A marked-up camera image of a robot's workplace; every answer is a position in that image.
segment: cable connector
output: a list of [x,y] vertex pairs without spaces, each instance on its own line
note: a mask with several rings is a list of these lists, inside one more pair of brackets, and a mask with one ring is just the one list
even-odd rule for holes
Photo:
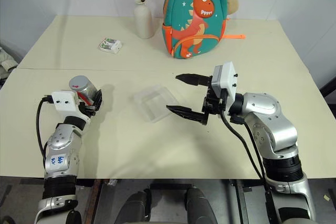
[[54,103],[54,101],[53,101],[53,97],[52,97],[50,94],[45,95],[45,96],[42,98],[42,100],[43,100],[44,102]]

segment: white wall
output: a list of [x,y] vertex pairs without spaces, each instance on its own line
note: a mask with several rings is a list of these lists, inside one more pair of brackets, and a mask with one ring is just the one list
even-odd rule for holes
[[[239,1],[232,18],[280,20],[319,87],[336,76],[336,0]],[[163,0],[148,2],[162,16]],[[134,0],[0,0],[0,43],[22,58],[56,14],[132,16],[133,8]]]

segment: orange strap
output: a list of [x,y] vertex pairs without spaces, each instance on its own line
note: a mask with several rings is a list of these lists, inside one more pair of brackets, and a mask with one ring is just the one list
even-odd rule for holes
[[186,37],[184,39],[179,40],[176,43],[176,45],[174,46],[174,48],[171,51],[171,55],[174,56],[174,52],[176,51],[176,49],[179,47],[180,44],[182,44],[183,42],[185,42],[187,40],[191,40],[191,39],[216,39],[217,41],[219,41],[219,38],[215,35],[212,35],[212,34],[195,35],[195,36]]
[[245,34],[223,34],[223,39],[245,39]]

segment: white vase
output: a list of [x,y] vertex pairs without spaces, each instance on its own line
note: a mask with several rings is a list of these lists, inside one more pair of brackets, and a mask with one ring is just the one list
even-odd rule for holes
[[152,13],[145,2],[135,1],[136,7],[133,11],[137,35],[142,39],[148,39],[154,35]]

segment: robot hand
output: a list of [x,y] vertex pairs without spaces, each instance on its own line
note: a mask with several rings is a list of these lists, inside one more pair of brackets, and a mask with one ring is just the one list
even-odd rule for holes
[[[72,78],[72,91],[55,91],[40,102],[37,113],[37,136],[44,158],[45,183],[43,199],[38,204],[34,223],[81,223],[77,206],[76,178],[79,168],[81,137],[90,124],[90,118],[99,110],[102,102],[101,90],[85,76]],[[39,111],[44,101],[54,103],[64,122],[56,126],[45,148],[39,135]]]
[[[209,114],[219,114],[230,131],[243,143],[249,158],[263,180],[266,190],[266,208],[270,223],[283,223],[293,218],[315,220],[315,210],[306,175],[301,168],[297,147],[297,131],[281,112],[279,102],[262,93],[236,93],[238,74],[232,62],[216,66],[210,77],[181,74],[177,79],[191,85],[207,86],[202,112],[183,106],[167,106],[173,113],[207,124]],[[260,175],[245,140],[225,119],[244,124],[256,152],[259,154]]]

